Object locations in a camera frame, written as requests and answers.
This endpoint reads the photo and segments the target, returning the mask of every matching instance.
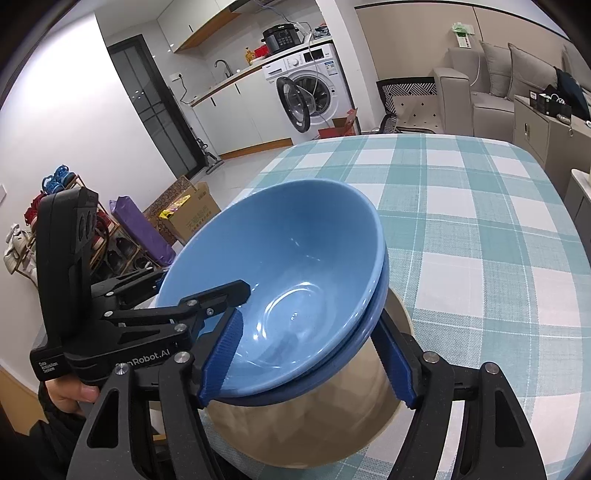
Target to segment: blue gripper pad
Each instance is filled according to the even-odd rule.
[[[415,408],[417,394],[413,389],[410,367],[400,348],[392,339],[387,327],[382,322],[383,320],[380,318],[371,334],[372,342],[378,352],[388,380],[390,380],[394,394],[399,400],[405,402],[408,408]]]
[[[203,407],[207,407],[209,402],[219,396],[223,381],[242,339],[243,327],[242,313],[236,309],[203,365],[201,390],[198,395],[199,403]]]

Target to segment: red box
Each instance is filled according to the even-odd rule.
[[[269,55],[269,47],[267,47],[266,45],[263,45],[262,47],[258,47],[255,50],[255,55],[257,58],[266,57],[267,55]]]
[[[353,137],[355,136],[355,129],[353,123],[357,118],[357,109],[351,109],[348,112],[347,121],[342,127],[319,128],[318,135],[320,138],[338,138],[338,137]]]

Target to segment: faucet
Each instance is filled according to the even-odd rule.
[[[234,75],[232,69],[230,68],[230,65],[228,65],[226,60],[216,60],[215,68],[217,68],[217,64],[220,62],[222,62],[226,66],[226,71],[224,73],[226,74],[227,78],[230,78],[232,75]]]

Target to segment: beige ceramic pot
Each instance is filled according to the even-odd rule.
[[[391,290],[386,310],[401,332],[412,333],[408,313]],[[267,465],[312,468],[364,448],[399,406],[369,339],[340,372],[301,397],[266,407],[212,401],[207,412],[236,450]]]

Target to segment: washing machine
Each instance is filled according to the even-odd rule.
[[[319,128],[333,127],[352,108],[345,75],[332,43],[292,53],[263,66],[276,86],[278,100],[293,126],[294,144],[318,137]]]

